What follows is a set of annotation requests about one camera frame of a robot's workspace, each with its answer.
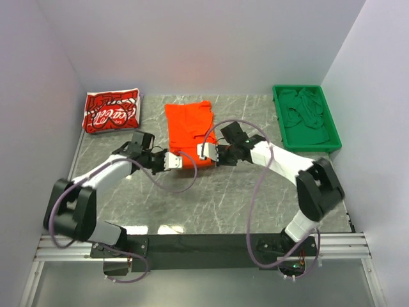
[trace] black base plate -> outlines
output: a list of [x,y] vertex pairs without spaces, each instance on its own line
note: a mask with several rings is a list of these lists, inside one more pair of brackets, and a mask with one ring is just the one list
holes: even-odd
[[[252,234],[251,241],[254,255],[261,263],[272,263],[285,254],[280,233]],[[256,267],[249,257],[245,234],[129,235],[128,243],[131,252],[146,257],[151,270]],[[298,256],[301,249],[304,249],[305,256],[315,256],[314,237],[307,238],[292,255]],[[102,247],[91,250],[91,258],[116,257],[123,258]],[[115,272],[116,275],[125,273],[125,264],[110,262],[107,271]],[[142,261],[132,260],[132,272],[144,269]]]

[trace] white wall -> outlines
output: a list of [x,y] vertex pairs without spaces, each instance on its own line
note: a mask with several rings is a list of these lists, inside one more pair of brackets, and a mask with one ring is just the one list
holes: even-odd
[[389,306],[409,300],[409,2],[367,0],[322,86],[334,164]]
[[321,84],[365,0],[37,0],[88,91]]
[[85,92],[34,1],[2,1],[0,42],[0,305],[12,307],[52,185],[68,174]]

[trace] folded shirt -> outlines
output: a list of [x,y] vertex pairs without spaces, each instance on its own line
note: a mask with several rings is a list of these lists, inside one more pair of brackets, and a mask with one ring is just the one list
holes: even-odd
[[[169,151],[178,154],[179,151],[190,155],[198,168],[211,166],[210,159],[200,160],[197,155],[197,144],[203,143],[205,134],[213,127],[213,112],[210,101],[205,100],[193,104],[166,104],[165,114],[169,130]],[[216,135],[212,131],[206,140],[216,144]],[[183,168],[193,168],[192,162],[183,157]]]

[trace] green bin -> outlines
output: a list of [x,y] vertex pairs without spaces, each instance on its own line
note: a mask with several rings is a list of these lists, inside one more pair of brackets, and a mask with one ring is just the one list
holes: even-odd
[[[281,109],[279,104],[279,95],[282,90],[296,90],[299,92],[302,88],[306,88],[314,94],[318,94],[323,102],[323,120],[324,127],[326,128],[329,136],[329,141],[325,143],[315,144],[315,145],[303,145],[290,143],[286,135],[286,128],[284,123],[280,121]],[[282,136],[282,142],[284,148],[291,152],[333,152],[341,148],[341,140],[339,139],[337,129],[335,127],[334,121],[331,116],[331,112],[328,108],[327,101],[325,100],[324,93],[322,92],[321,86],[318,85],[275,85],[273,86],[274,103],[275,109],[277,110],[277,117],[280,125],[280,131]]]

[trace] cable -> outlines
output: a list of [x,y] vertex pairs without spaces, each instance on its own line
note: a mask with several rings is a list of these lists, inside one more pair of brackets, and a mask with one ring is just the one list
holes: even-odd
[[305,271],[310,268],[310,267],[307,267],[307,262],[305,261],[305,258],[304,258],[303,262],[304,262],[304,273],[302,273],[301,276],[303,276],[305,274]]
[[[83,183],[87,182],[89,179],[95,177],[97,174],[101,173],[103,170],[105,170],[105,169],[108,168],[109,166],[113,165],[114,163],[121,162],[121,161],[126,161],[126,162],[131,162],[132,164],[135,164],[139,169],[141,169],[141,170],[146,174],[146,176],[148,176],[148,178],[149,178],[155,185],[157,185],[158,187],[160,187],[161,189],[163,189],[163,190],[165,190],[165,191],[169,191],[169,192],[173,192],[173,193],[181,193],[181,192],[186,191],[187,189],[190,189],[190,188],[194,185],[194,182],[196,181],[196,178],[197,178],[197,165],[196,165],[194,159],[193,159],[190,155],[188,155],[187,153],[185,153],[185,152],[179,152],[179,154],[186,156],[186,158],[188,158],[190,161],[192,161],[192,164],[193,164],[193,167],[194,167],[194,177],[193,177],[192,182],[191,182],[187,187],[184,187],[184,188],[181,189],[181,190],[172,190],[172,189],[170,189],[170,188],[168,188],[168,187],[166,187],[166,186],[160,184],[159,182],[157,182],[157,181],[153,178],[153,175],[151,175],[151,174],[149,173],[149,171],[148,171],[146,168],[144,168],[139,162],[134,161],[134,160],[131,160],[131,159],[127,159],[127,158],[118,158],[118,159],[112,160],[112,161],[110,161],[110,162],[107,162],[107,163],[101,165],[101,166],[100,166],[98,169],[96,169],[94,172],[92,172],[88,177],[83,178],[83,179],[81,179],[80,181],[76,182],[75,184],[71,185],[67,190],[65,190],[65,191],[59,196],[59,198],[57,199],[57,201],[56,201],[56,203],[54,204],[54,206],[53,206],[53,208],[52,208],[52,210],[51,210],[51,213],[50,213],[50,218],[49,218],[49,233],[50,233],[51,240],[53,241],[53,243],[56,245],[57,248],[59,248],[59,249],[65,249],[65,248],[71,246],[71,245],[75,242],[75,240],[71,240],[67,245],[61,245],[61,244],[57,241],[57,239],[56,239],[56,232],[55,232],[55,229],[54,229],[54,220],[55,220],[55,218],[56,218],[58,208],[59,208],[59,206],[61,205],[61,202],[63,201],[63,199],[64,199],[71,191],[73,191],[73,190],[76,189],[77,187],[81,186]],[[129,254],[130,254],[131,256],[132,256],[132,255],[136,255],[136,254],[127,253],[127,252],[124,252],[124,251],[117,251],[117,250],[115,250],[115,249],[113,249],[113,248],[110,248],[110,247],[108,247],[107,249],[108,249],[108,250],[113,250],[114,252],[117,252],[117,253],[120,252],[120,253],[122,253],[122,254],[124,254],[124,255],[129,255]],[[141,279],[143,276],[145,276],[145,275],[146,275],[146,273],[144,273],[140,278],[134,279],[134,281],[140,280],[140,279]]]
[[149,152],[152,152],[152,150],[155,149],[155,148],[160,148],[160,149],[164,150],[164,149],[163,149],[162,147],[160,147],[159,145],[156,145],[156,146],[150,148],[148,151],[149,151]]
[[266,135],[266,133],[259,128],[257,125],[248,122],[247,120],[239,120],[239,119],[231,119],[231,120],[222,120],[221,122],[215,124],[212,128],[209,129],[209,131],[204,135],[204,140],[203,140],[203,144],[202,144],[202,152],[201,155],[204,155],[204,151],[205,151],[205,143],[207,138],[209,137],[210,133],[219,125],[222,125],[223,123],[230,123],[230,122],[241,122],[241,123],[245,123],[247,125],[250,125],[251,127],[255,128],[267,141],[267,143],[269,144],[269,149],[271,152],[271,156],[270,159],[268,160],[267,165],[265,166],[265,168],[263,169],[263,171],[261,172],[261,175],[256,183],[256,186],[254,187],[254,192],[251,198],[251,204],[250,204],[250,212],[249,212],[249,217],[247,218],[247,228],[246,228],[246,234],[245,234],[245,240],[246,240],[246,245],[247,245],[247,251],[249,252],[249,256],[251,258],[251,260],[253,261],[254,264],[256,264],[258,267],[262,268],[262,269],[272,269],[273,267],[276,267],[277,265],[283,263],[289,256],[291,256],[292,253],[294,253],[294,251],[303,243],[303,241],[306,240],[306,238],[308,238],[308,236],[310,236],[310,234],[312,233],[312,230],[310,232],[308,232],[307,234],[305,234],[301,240],[299,240],[280,260],[275,261],[271,264],[262,264],[260,262],[258,262],[258,260],[256,259],[256,257],[254,256],[254,253],[251,249],[251,238],[250,238],[250,226],[251,226],[251,214],[254,208],[254,203],[256,201],[256,196],[258,193],[258,190],[261,186],[261,183],[263,182],[267,171],[270,169],[271,164],[273,163],[274,160],[274,152],[273,152],[273,144],[271,144],[270,139],[268,138],[268,136]]
[[296,276],[295,279],[304,277],[305,275],[309,274],[309,273],[313,270],[313,268],[315,267],[315,264],[317,263],[318,258],[320,257],[320,250],[321,250],[321,232],[318,230],[318,228],[316,228],[315,231],[316,231],[316,233],[317,233],[317,235],[318,235],[318,240],[317,240],[317,241],[318,241],[318,242],[317,242],[317,253],[316,253],[315,257],[314,257],[314,260],[313,260],[312,264],[308,267],[308,269],[306,269],[306,270],[304,271],[304,273],[302,273],[301,275]]

